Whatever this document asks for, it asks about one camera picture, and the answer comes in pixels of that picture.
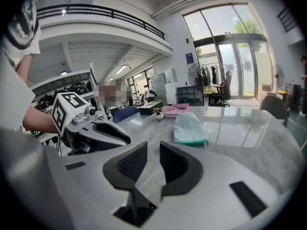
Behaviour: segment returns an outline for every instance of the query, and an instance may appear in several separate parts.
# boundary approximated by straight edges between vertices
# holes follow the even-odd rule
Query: black railing
[[[286,32],[289,32],[291,29],[297,26],[297,22],[289,9],[286,7],[284,8],[277,16],[283,24],[284,29]]]
[[[37,10],[37,17],[39,20],[48,18],[51,16],[59,16],[59,15],[70,15],[70,14],[94,14],[94,15],[102,15],[111,17],[113,19],[120,19],[139,27],[159,36],[164,39],[164,33],[161,32],[156,27],[150,25],[149,23],[122,11],[114,10],[107,7],[101,7],[97,5],[90,4],[61,4],[50,7],[45,7]]]

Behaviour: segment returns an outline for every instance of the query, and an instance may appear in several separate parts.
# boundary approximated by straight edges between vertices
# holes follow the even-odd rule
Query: green floor
[[[297,111],[291,111],[287,129],[296,139],[307,160],[307,117],[301,116]]]

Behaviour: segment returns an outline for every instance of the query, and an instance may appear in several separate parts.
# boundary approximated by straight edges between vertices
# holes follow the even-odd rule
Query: ceiling light
[[[127,65],[123,65],[115,74],[119,74],[123,69],[125,69]]]

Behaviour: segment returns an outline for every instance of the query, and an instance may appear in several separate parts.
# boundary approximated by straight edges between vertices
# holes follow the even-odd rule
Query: glossy table surface
[[[266,111],[236,107],[190,106],[188,111],[201,121],[209,138],[207,146],[193,149],[209,150],[236,160],[271,184],[280,195],[295,187],[305,161],[297,142],[280,120]],[[157,206],[161,186],[165,184],[159,143],[161,139],[173,141],[174,123],[175,118],[158,121],[155,115],[140,113],[118,123],[132,142],[148,142],[148,162],[136,187]]]

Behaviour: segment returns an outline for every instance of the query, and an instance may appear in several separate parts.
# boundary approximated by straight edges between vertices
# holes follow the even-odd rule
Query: blue poster
[[[187,63],[188,64],[194,63],[194,59],[193,59],[192,53],[186,54],[186,58],[187,58]]]

